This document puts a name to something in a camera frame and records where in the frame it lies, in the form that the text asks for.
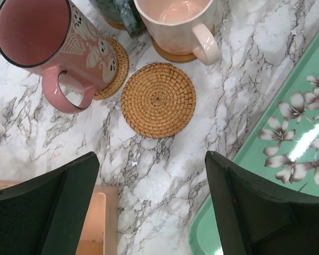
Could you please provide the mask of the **grey ceramic mug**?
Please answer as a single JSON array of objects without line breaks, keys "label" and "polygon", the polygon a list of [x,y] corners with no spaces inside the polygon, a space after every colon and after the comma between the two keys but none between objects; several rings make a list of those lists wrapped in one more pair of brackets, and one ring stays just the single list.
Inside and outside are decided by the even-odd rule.
[{"label": "grey ceramic mug", "polygon": [[90,3],[103,18],[123,24],[132,39],[137,38],[146,31],[134,1],[91,0]]}]

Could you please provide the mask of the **green floral tray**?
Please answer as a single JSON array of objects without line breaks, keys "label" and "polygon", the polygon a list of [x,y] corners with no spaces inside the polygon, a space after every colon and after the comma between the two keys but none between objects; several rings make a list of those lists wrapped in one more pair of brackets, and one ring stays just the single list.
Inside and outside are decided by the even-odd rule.
[{"label": "green floral tray", "polygon": [[[319,197],[319,32],[234,159],[285,188]],[[193,254],[224,254],[211,192],[189,232]]]}]

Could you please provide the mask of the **red ceramic mug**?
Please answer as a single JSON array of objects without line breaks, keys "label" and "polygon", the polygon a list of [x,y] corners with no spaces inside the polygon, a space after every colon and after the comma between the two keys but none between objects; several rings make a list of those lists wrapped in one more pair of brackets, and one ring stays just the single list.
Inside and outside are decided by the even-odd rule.
[{"label": "red ceramic mug", "polygon": [[41,76],[47,101],[67,114],[87,109],[118,67],[111,43],[71,1],[3,1],[0,53]]}]

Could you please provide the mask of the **light wooden coaster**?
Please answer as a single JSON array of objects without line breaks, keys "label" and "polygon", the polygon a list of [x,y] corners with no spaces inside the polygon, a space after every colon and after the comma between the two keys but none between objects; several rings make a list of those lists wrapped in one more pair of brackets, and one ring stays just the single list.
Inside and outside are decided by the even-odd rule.
[{"label": "light wooden coaster", "polygon": [[221,51],[215,39],[215,27],[198,24],[186,31],[176,33],[171,38],[152,38],[157,53],[175,63],[199,60],[204,65],[215,64],[221,58]]}]

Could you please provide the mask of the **orange wooden coaster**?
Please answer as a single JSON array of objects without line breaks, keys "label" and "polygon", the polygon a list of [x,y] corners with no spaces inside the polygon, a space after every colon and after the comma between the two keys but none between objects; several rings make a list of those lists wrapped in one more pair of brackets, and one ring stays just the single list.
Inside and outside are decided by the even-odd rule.
[{"label": "orange wooden coaster", "polygon": [[116,22],[112,22],[110,21],[109,19],[107,18],[104,18],[105,21],[112,27],[116,28],[116,29],[119,29],[119,30],[126,30],[125,26],[123,24],[119,24],[119,23],[116,23]]}]

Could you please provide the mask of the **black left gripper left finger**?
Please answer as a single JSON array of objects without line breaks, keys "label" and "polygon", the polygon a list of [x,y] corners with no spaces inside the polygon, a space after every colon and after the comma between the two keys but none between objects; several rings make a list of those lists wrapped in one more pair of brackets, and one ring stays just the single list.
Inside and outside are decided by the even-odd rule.
[{"label": "black left gripper left finger", "polygon": [[0,254],[75,254],[98,172],[89,152],[0,190]]}]

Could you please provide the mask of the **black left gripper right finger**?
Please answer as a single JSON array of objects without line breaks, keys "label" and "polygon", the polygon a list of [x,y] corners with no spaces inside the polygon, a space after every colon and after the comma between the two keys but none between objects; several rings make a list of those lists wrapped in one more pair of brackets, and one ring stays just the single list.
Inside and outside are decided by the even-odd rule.
[{"label": "black left gripper right finger", "polygon": [[278,185],[221,154],[205,165],[224,254],[319,254],[319,197]]}]

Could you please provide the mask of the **pink ceramic mug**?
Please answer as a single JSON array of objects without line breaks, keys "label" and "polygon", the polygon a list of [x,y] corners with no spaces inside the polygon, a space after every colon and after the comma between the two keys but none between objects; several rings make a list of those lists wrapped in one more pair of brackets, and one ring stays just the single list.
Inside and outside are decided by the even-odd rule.
[{"label": "pink ceramic mug", "polygon": [[134,1],[152,38],[171,38],[198,24],[215,26],[216,1]]}]

